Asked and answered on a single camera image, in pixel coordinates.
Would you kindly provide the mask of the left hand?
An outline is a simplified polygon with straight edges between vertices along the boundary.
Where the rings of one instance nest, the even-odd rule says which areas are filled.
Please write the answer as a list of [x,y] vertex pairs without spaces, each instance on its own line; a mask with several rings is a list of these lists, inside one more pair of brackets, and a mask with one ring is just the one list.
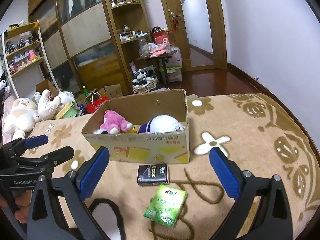
[[32,191],[23,191],[15,198],[15,203],[19,209],[14,213],[14,217],[21,224],[27,224],[32,194]]

